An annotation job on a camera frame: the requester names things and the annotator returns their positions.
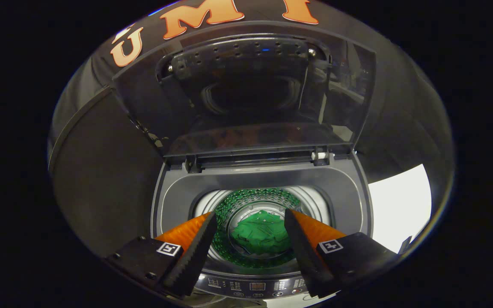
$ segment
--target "transparent lid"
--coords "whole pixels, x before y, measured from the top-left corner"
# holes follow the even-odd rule
[[[114,78],[118,95],[164,156],[238,150],[353,148],[368,111],[375,54],[275,35],[217,39]],[[137,113],[147,105],[158,112]]]

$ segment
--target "washing machine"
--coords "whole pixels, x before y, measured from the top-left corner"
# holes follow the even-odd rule
[[[233,238],[257,213],[295,209],[407,257],[454,177],[427,76],[326,4],[215,3],[180,1],[116,31],[64,89],[48,159],[72,230],[103,258],[216,212],[196,292],[267,306],[321,299],[306,300],[292,249],[253,252]],[[218,22],[225,8],[237,19]],[[188,14],[204,9],[196,27]]]

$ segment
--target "letter m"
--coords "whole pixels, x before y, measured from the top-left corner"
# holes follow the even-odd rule
[[[184,33],[187,28],[181,26],[180,21],[190,27],[198,28],[208,12],[211,12],[211,17],[207,19],[209,25],[227,23],[242,19],[245,16],[242,12],[237,11],[233,0],[204,0],[198,8],[179,6],[161,15],[160,18],[166,20],[166,34],[163,35],[163,38],[172,39]]]

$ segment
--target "green fabric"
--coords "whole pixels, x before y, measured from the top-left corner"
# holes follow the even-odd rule
[[[290,248],[284,220],[264,210],[241,220],[231,236],[249,253],[280,253]]]

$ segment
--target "digital display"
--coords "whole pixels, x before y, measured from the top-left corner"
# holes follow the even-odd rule
[[[266,289],[266,283],[265,282],[251,282],[250,283],[250,290],[252,291],[264,291]]]

